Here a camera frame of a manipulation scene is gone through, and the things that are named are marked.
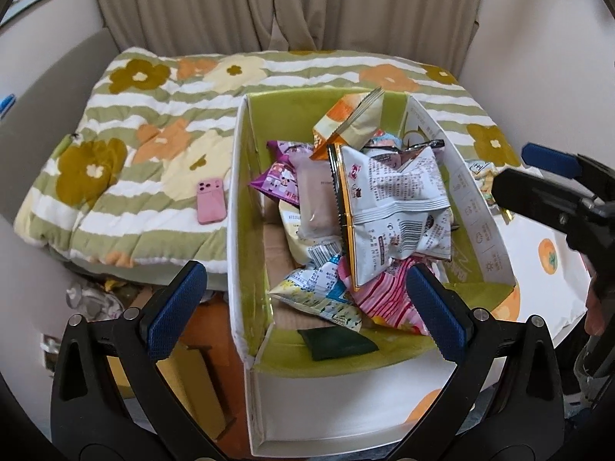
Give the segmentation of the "person right hand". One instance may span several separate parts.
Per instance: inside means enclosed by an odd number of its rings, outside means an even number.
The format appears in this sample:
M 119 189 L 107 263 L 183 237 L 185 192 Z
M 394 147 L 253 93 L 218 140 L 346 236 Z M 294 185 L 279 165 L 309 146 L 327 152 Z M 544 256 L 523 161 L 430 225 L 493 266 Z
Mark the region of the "person right hand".
M 602 302 L 592 290 L 588 292 L 586 300 L 586 320 L 585 330 L 590 336 L 602 336 L 605 332 L 607 323 L 605 316 L 602 314 Z

